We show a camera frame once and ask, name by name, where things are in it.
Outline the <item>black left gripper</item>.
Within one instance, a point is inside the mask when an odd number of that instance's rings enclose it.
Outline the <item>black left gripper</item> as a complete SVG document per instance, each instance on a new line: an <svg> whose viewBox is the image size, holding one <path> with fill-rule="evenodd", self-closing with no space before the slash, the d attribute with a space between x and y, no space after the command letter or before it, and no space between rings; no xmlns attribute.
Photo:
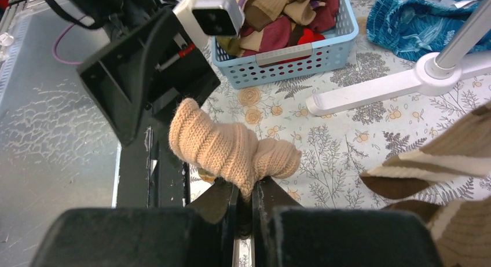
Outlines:
<svg viewBox="0 0 491 267"><path fill-rule="evenodd" d="M171 119L182 99L203 105L221 84L169 8L104 46L77 72L124 146L135 140L144 109L147 120L160 111Z"/></svg>

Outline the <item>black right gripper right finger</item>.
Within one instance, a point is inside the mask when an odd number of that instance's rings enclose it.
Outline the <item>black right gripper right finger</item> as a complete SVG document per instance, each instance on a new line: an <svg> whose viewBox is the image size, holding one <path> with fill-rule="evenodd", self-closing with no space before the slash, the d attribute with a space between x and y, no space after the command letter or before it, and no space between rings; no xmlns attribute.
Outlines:
<svg viewBox="0 0 491 267"><path fill-rule="evenodd" d="M441 266L421 219L302 207L270 177L252 192L254 266Z"/></svg>

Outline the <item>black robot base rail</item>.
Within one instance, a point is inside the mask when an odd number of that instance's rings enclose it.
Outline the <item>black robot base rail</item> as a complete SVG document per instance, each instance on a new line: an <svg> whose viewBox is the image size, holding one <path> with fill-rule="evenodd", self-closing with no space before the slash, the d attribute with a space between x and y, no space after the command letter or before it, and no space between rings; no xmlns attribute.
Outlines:
<svg viewBox="0 0 491 267"><path fill-rule="evenodd" d="M113 206L184 207L190 203L189 165L170 150L173 109L145 110L137 138L122 147Z"/></svg>

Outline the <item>beige knitted sock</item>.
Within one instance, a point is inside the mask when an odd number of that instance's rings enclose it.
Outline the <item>beige knitted sock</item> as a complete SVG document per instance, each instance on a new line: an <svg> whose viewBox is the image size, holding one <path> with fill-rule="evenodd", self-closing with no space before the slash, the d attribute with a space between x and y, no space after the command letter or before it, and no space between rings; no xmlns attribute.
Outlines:
<svg viewBox="0 0 491 267"><path fill-rule="evenodd" d="M288 141L260 140L242 123L213 122L192 98L179 104L168 140L178 158L233 183L244 200L250 200L257 181L292 176L302 157Z"/></svg>

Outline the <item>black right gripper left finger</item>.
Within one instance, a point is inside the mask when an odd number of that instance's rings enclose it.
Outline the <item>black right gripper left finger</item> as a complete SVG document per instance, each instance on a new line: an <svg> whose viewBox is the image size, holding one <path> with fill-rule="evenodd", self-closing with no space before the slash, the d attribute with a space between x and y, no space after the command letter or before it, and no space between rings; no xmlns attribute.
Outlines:
<svg viewBox="0 0 491 267"><path fill-rule="evenodd" d="M218 179L185 207L72 209L32 266L232 266L236 186Z"/></svg>

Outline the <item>brown striped sock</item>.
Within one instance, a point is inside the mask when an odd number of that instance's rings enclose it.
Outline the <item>brown striped sock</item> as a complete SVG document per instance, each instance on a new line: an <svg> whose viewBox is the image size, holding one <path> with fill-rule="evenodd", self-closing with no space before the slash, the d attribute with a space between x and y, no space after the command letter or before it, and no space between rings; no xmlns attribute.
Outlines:
<svg viewBox="0 0 491 267"><path fill-rule="evenodd" d="M445 266L490 266L490 198L454 200L444 206L405 200L385 207L417 214Z"/></svg>
<svg viewBox="0 0 491 267"><path fill-rule="evenodd" d="M390 157L363 172L360 179L380 196L402 199L458 176L489 173L490 103L486 103L425 146Z"/></svg>

